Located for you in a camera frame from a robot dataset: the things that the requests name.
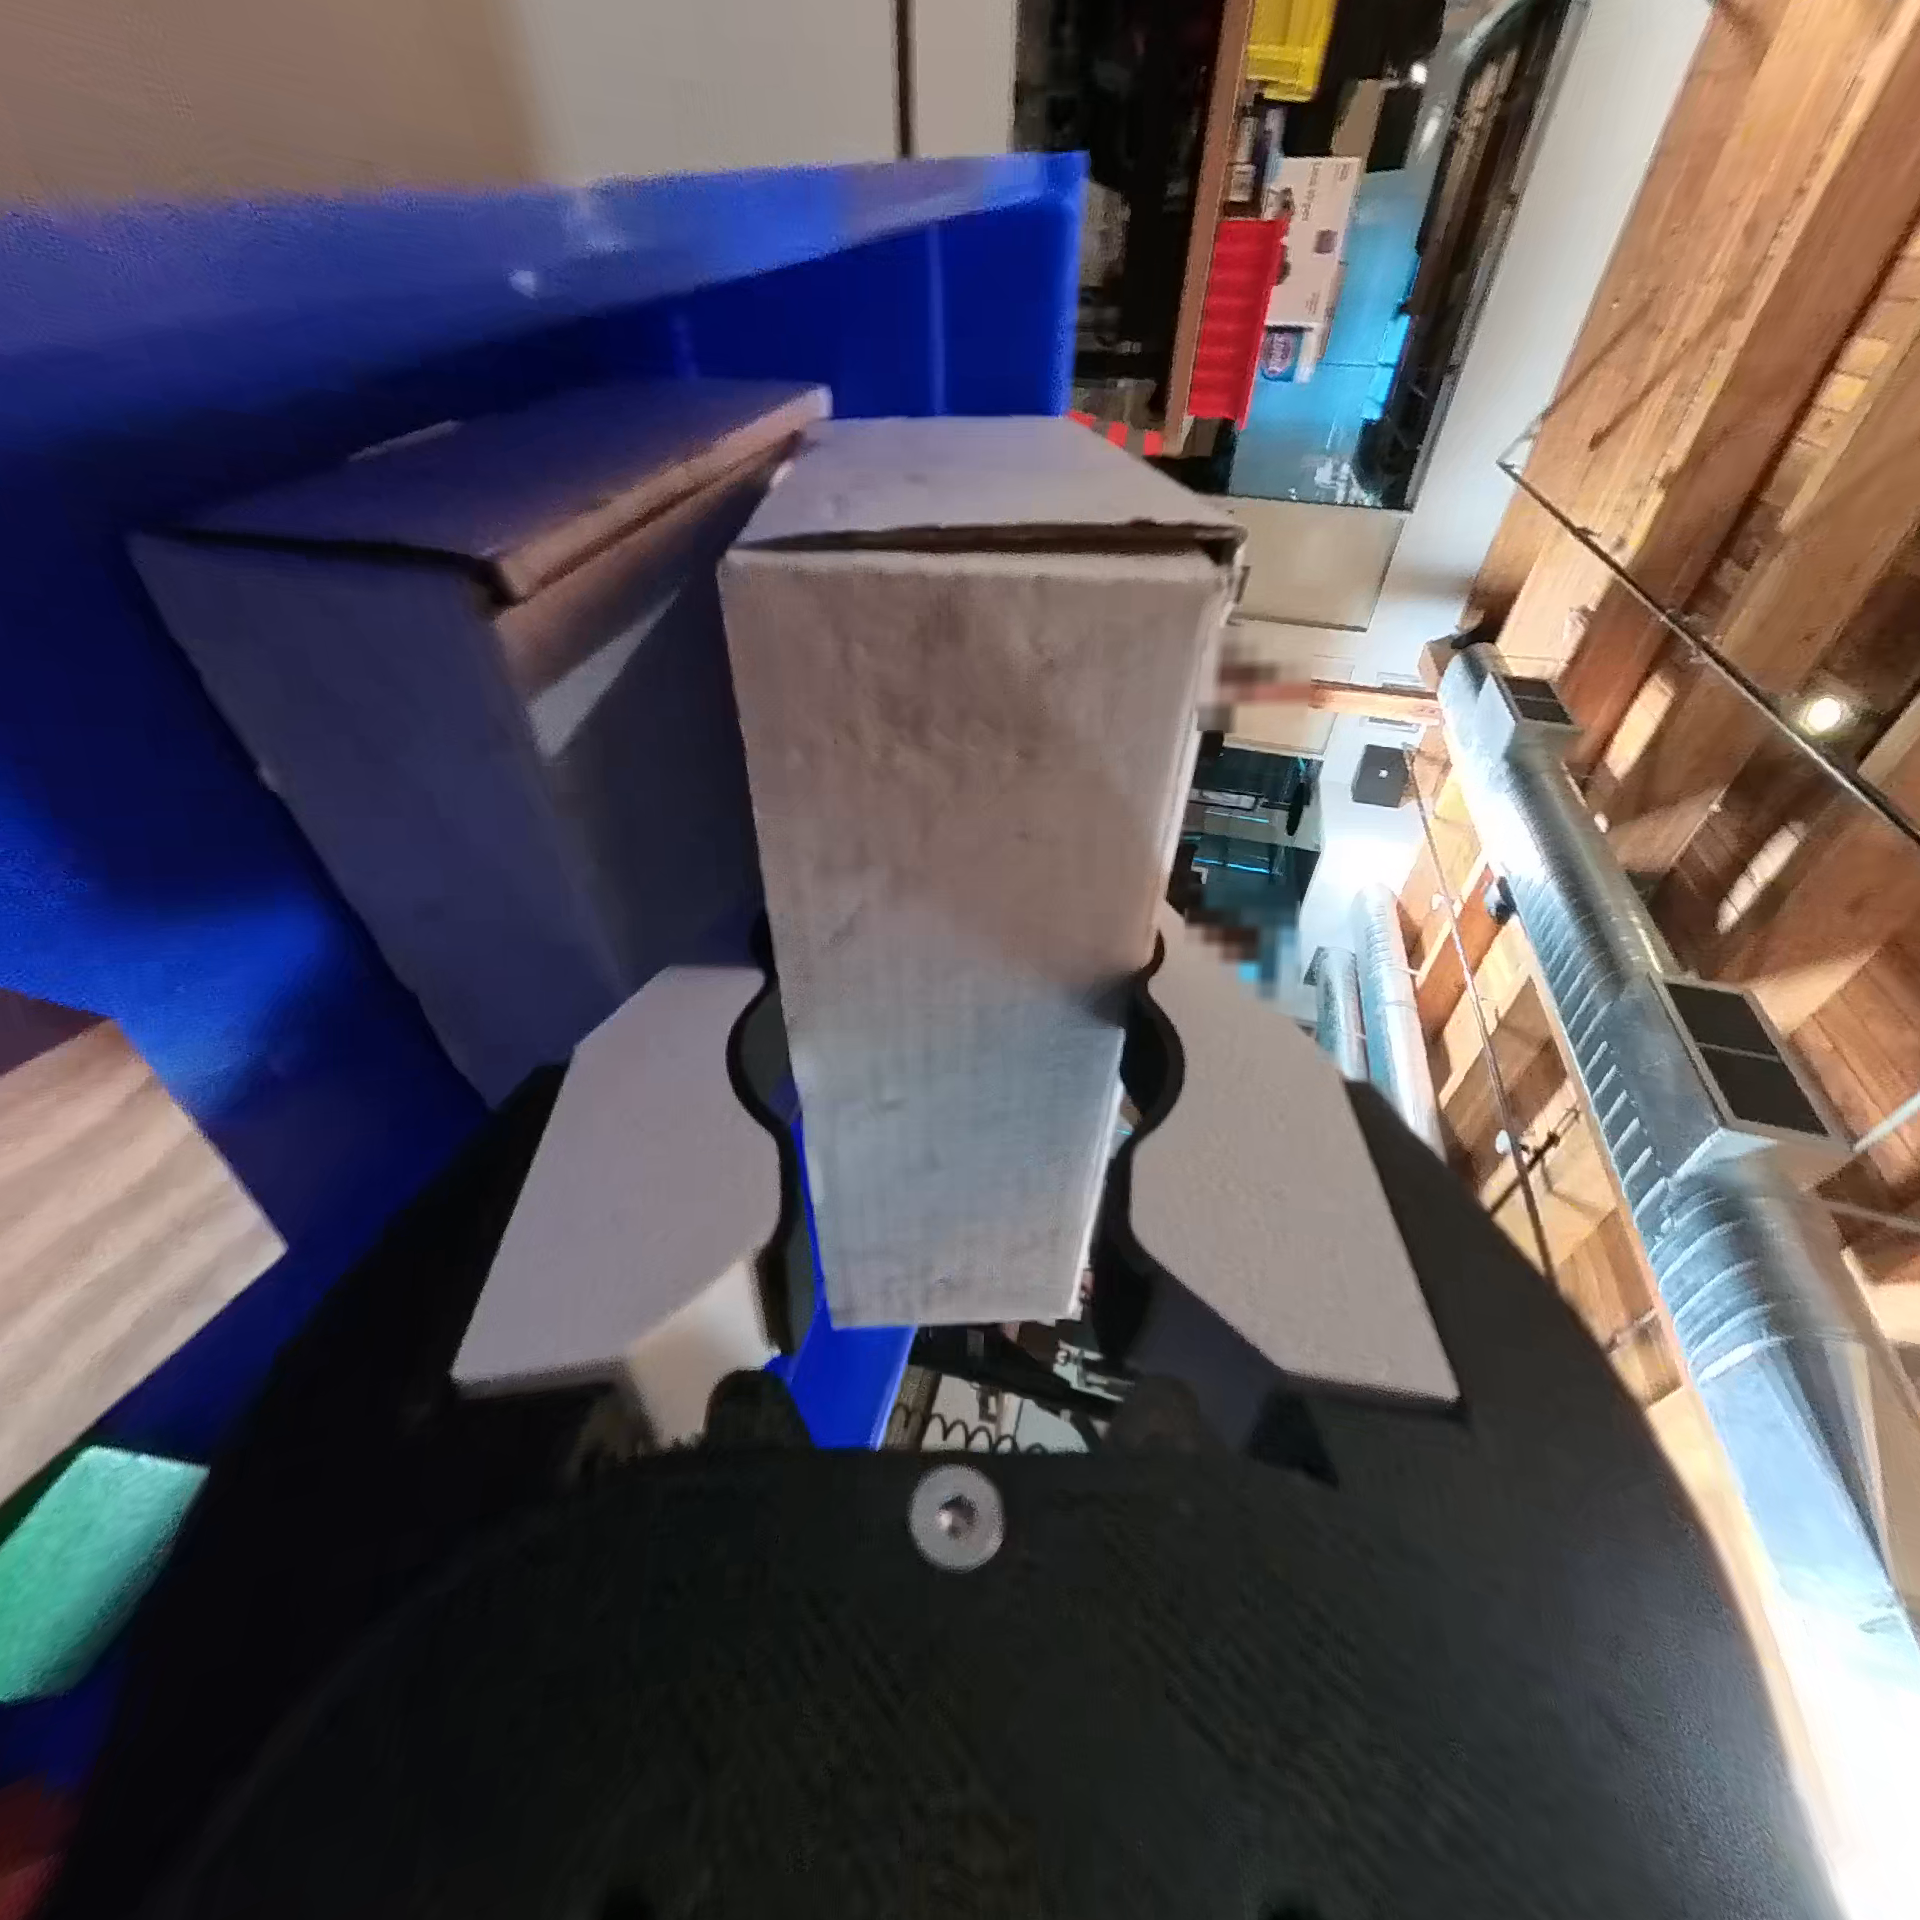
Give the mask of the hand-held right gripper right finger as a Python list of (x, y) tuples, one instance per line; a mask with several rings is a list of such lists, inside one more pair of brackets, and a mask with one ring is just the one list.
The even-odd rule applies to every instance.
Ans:
[(1096, 1218), (1096, 1345), (1128, 1408), (1334, 1480), (1327, 1403), (1458, 1403), (1353, 1089), (1203, 932), (1162, 932), (1128, 1004), (1136, 1128)]

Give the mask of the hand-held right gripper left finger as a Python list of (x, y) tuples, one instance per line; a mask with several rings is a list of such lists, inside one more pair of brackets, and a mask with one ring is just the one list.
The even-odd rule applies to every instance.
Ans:
[(450, 1380), (707, 1403), (796, 1359), (819, 1273), (766, 967), (673, 967), (572, 1053)]

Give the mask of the white cardboard box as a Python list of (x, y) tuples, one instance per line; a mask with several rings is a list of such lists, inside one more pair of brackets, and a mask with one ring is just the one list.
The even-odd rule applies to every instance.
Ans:
[(615, 381), (128, 541), (264, 784), (498, 1105), (670, 967), (750, 956), (718, 565), (828, 386)]
[(839, 1328), (1072, 1305), (1243, 540), (1064, 417), (846, 418), (724, 555)]

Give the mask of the blue storage bin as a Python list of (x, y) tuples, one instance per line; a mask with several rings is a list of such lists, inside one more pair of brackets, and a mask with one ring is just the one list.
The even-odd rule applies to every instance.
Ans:
[(1057, 417), (1087, 184), (1082, 154), (1020, 154), (4, 212), (4, 986), (115, 1020), (286, 1244), (107, 1442), (211, 1461), (482, 1117), (128, 540), (603, 377)]

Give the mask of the red ribbed tub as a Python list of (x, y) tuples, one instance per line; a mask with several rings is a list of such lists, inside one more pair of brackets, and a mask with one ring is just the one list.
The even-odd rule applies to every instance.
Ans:
[(1290, 218), (1217, 224), (1203, 322), (1192, 364), (1188, 413), (1247, 425), (1267, 309), (1287, 259)]

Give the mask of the white printed carton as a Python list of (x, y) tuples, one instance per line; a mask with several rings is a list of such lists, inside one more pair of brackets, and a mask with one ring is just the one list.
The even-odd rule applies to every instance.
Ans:
[(1363, 157), (1282, 157), (1268, 215), (1286, 226), (1267, 331), (1294, 337), (1291, 372), (1308, 381), (1329, 345)]

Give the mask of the long wooden table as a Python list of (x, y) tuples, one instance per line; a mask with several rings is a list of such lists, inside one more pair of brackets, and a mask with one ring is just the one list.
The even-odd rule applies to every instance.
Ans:
[(1218, 16), (1207, 113), (1192, 189), (1192, 232), (1185, 255), (1182, 299), (1163, 389), (1162, 435), (1168, 457), (1185, 452), (1193, 424), (1193, 368), (1204, 320), (1217, 224), (1232, 167), (1235, 116), (1255, 8), (1255, 2), (1223, 2)]

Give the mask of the yellow ribbed tub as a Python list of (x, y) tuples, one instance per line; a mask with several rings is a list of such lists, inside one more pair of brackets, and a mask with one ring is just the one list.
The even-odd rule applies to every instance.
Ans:
[(1334, 0), (1254, 2), (1241, 76), (1268, 101), (1308, 103), (1327, 72), (1336, 16)]

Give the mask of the narrow silver duct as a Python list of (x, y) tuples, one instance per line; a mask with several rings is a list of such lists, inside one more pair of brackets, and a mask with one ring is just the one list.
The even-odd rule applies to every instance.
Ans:
[(1436, 1157), (1447, 1154), (1401, 907), (1380, 880), (1351, 904), (1351, 931), (1322, 944), (1308, 973), (1315, 1039), (1355, 1087), (1375, 1089)]

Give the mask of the silver ventilation duct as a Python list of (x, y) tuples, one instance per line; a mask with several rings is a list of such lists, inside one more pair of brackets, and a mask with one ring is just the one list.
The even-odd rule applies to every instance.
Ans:
[(1916, 1730), (1916, 1393), (1814, 1188), (1826, 1099), (1743, 991), (1686, 977), (1569, 773), (1577, 730), (1479, 631), (1438, 705), (1682, 1371), (1755, 1535), (1792, 1673)]

